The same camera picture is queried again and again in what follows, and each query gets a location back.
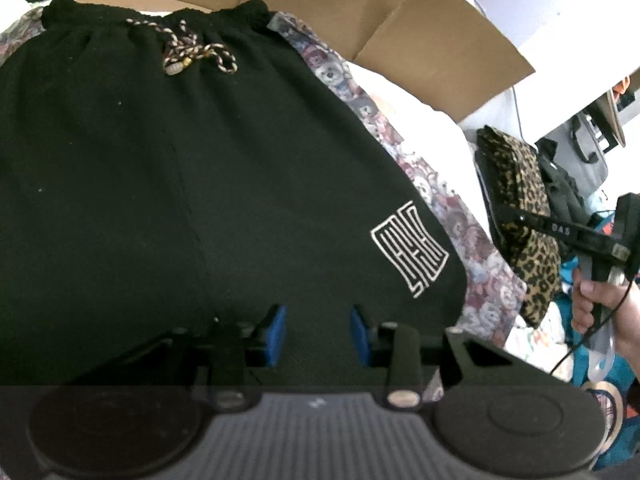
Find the leopard print fabric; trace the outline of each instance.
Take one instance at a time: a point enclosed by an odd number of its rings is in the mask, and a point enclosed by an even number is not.
[[[495,170],[496,201],[532,213],[550,215],[545,186],[532,147],[487,126],[478,132],[478,148]],[[527,296],[520,314],[529,325],[538,327],[549,303],[560,289],[558,244],[552,237],[526,227],[511,224],[498,228],[507,241],[500,248],[502,256],[527,283]]]

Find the hand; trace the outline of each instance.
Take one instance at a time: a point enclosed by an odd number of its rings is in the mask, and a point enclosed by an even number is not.
[[[583,280],[580,269],[574,270],[574,293],[571,325],[576,332],[584,334],[593,325],[594,303],[606,308],[616,308],[625,295],[628,285],[616,286],[610,283]],[[616,334],[616,352],[627,360],[640,360],[640,290],[634,283],[625,303],[613,318]]]

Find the gray textured surface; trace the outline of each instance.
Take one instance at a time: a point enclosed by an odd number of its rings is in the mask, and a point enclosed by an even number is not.
[[[602,480],[639,480],[640,454],[620,465],[598,471],[596,478]]]
[[[455,460],[417,415],[384,410],[369,394],[269,394],[254,410],[215,419],[197,449],[149,480],[497,478]]]

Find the orange object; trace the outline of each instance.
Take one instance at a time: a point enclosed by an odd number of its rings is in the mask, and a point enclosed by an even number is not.
[[[615,85],[613,90],[613,98],[617,102],[620,99],[620,96],[626,92],[626,89],[631,85],[631,78],[626,76],[622,81],[620,81],[617,85]]]
[[[625,418],[634,418],[638,415],[640,415],[640,413],[636,412],[636,409],[631,404],[626,407]]]

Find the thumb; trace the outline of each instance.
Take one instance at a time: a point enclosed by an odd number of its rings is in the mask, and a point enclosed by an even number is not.
[[[626,286],[612,285],[611,283],[592,282],[585,280],[580,282],[580,293],[593,303],[601,303],[607,308],[616,308],[625,295]]]

